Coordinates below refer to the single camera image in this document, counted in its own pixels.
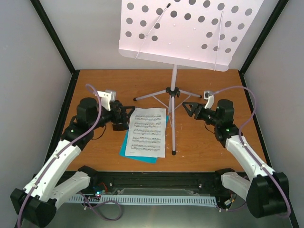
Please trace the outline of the white sheet music paper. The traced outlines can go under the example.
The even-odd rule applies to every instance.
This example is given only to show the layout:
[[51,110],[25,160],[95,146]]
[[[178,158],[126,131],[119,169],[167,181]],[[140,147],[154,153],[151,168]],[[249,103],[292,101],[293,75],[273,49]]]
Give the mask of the white sheet music paper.
[[166,118],[164,108],[136,108],[130,117],[125,155],[164,158]]

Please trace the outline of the black metronome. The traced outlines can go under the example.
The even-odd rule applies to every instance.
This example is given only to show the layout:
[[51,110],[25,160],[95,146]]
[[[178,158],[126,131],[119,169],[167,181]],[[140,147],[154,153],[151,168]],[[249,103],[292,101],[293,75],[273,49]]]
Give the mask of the black metronome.
[[113,131],[117,131],[117,132],[126,131],[129,129],[129,122],[128,121],[122,121],[119,123],[112,122],[112,129]]

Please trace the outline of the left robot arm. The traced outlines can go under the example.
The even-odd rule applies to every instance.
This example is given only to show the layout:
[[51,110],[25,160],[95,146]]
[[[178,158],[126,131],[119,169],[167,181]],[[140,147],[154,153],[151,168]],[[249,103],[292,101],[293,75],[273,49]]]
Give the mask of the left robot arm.
[[97,171],[83,166],[69,179],[58,181],[70,163],[94,137],[94,130],[112,123],[113,130],[125,131],[135,106],[124,106],[110,100],[107,107],[94,98],[83,98],[76,108],[69,126],[64,130],[54,152],[36,176],[23,188],[15,189],[10,199],[18,215],[16,227],[25,219],[44,228],[54,218],[57,210],[76,193],[98,188]]

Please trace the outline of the white tripod music stand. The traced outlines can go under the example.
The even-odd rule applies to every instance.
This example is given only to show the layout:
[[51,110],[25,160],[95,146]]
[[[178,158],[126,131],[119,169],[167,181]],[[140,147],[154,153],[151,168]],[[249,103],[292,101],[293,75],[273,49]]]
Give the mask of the white tripod music stand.
[[260,0],[124,0],[119,53],[177,67],[228,70]]

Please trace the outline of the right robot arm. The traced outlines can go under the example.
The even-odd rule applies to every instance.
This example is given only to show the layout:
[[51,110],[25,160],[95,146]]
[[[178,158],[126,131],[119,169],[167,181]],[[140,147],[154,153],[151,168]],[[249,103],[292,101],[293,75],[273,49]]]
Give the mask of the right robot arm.
[[288,178],[267,165],[247,143],[234,124],[233,102],[221,99],[216,110],[206,104],[193,103],[190,110],[189,115],[194,119],[214,126],[217,141],[236,158],[247,175],[243,178],[234,171],[227,171],[220,176],[223,187],[240,196],[255,218],[274,214],[289,217]]

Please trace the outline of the blue sheet music paper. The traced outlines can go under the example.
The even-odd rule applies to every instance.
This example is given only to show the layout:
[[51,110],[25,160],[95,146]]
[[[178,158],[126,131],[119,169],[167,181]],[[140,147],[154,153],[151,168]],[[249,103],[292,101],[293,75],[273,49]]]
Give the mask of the blue sheet music paper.
[[122,146],[120,148],[119,155],[122,157],[125,157],[125,158],[129,158],[129,159],[133,159],[133,160],[137,160],[137,161],[141,161],[141,162],[145,162],[145,163],[155,164],[157,162],[158,157],[126,155],[126,145],[127,145],[127,141],[128,141],[128,134],[129,134],[129,130],[126,131],[126,135],[123,140]]

